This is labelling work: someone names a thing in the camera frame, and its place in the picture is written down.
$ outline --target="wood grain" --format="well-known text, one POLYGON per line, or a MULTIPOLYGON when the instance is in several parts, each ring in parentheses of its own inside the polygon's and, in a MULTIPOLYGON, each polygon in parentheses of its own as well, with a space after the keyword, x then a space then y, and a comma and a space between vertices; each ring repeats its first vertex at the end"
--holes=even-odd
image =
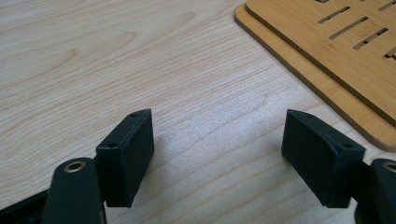
POLYGON ((267 27, 396 127, 396 61, 385 57, 396 47, 396 7, 379 4, 247 0, 267 27), (366 44, 355 48, 359 43, 366 44))
POLYGON ((273 53, 294 75, 316 92, 372 144, 387 151, 396 151, 395 127, 318 69, 298 50, 256 20, 247 12, 246 7, 239 7, 235 11, 235 18, 248 33, 273 53))
POLYGON ((286 109, 370 145, 233 20, 242 1, 0 2, 0 208, 152 108, 155 153, 108 223, 353 223, 280 155, 286 109))

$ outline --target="wooden table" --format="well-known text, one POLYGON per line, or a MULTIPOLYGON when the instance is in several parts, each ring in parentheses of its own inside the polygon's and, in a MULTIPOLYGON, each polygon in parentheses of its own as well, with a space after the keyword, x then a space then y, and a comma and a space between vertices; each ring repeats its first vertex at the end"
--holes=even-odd
POLYGON ((50 186, 128 113, 152 108, 155 154, 109 223, 353 223, 280 147, 288 108, 368 144, 233 21, 244 1, 0 3, 0 208, 50 186))

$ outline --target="screw hole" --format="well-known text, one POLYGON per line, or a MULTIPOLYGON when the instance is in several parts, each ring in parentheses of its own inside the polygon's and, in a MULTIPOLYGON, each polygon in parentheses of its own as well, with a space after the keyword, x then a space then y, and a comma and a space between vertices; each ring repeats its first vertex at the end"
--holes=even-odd
POLYGON ((117 143, 110 143, 110 144, 108 144, 108 146, 109 147, 117 147, 119 144, 117 144, 117 143))
POLYGON ((396 173, 396 163, 385 162, 384 167, 387 168, 388 170, 392 171, 393 173, 396 173))
POLYGON ((84 168, 84 166, 85 166, 85 162, 75 161, 75 162, 72 162, 72 163, 66 165, 64 167, 64 171, 67 173, 73 173, 73 172, 77 172, 77 171, 81 170, 82 168, 84 168))
POLYGON ((352 146, 352 145, 350 145, 350 144, 348 144, 348 143, 345 143, 345 144, 343 144, 343 147, 347 147, 347 148, 353 148, 353 146, 352 146))

